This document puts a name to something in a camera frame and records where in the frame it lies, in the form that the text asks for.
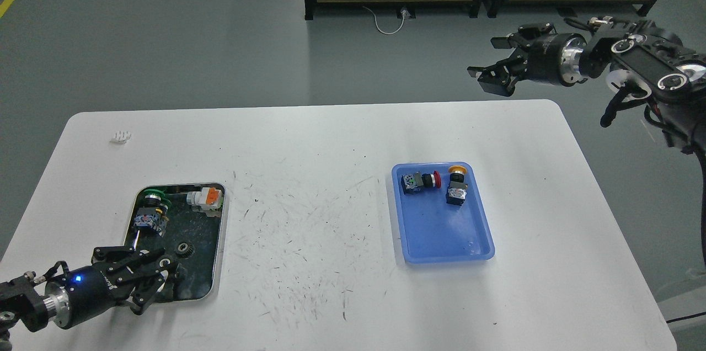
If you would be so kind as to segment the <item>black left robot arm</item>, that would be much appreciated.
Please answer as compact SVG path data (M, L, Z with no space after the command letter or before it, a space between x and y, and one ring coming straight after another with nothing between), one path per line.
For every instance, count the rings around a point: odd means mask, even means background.
M99 246L84 267L71 270L59 260L42 275L29 271L3 281L2 349L12 348L9 331L18 322L37 332L51 322L68 330L116 307L140 316L159 299L172 299L183 276L164 248Z

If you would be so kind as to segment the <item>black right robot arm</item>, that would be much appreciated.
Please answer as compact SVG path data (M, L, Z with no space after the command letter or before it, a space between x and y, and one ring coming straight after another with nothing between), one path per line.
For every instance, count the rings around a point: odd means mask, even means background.
M605 74L613 97L601 127L609 127L621 110L643 107L644 119L661 131L666 145L696 156L704 170L704 54L648 19L564 21L576 32L532 23L492 38L494 49L511 50L509 57L467 72L484 92L502 97L512 96L521 81L572 87Z

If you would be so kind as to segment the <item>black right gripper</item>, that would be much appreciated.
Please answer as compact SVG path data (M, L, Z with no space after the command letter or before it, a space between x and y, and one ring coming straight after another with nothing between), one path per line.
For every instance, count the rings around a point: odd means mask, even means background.
M571 87L587 81L581 73L580 59L586 41L576 33L557 33L553 23L520 25L514 33L491 38L495 49L518 47L525 52L499 60L487 67L468 66L486 93L511 97L521 80Z

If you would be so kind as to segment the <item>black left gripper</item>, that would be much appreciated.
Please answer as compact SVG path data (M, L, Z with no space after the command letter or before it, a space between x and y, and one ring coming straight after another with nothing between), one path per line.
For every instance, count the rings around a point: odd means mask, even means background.
M137 250L133 246L94 248L92 265L56 276L46 283L45 301L53 321L68 330L113 307L143 314L161 289L175 281L180 264L158 261L165 248Z

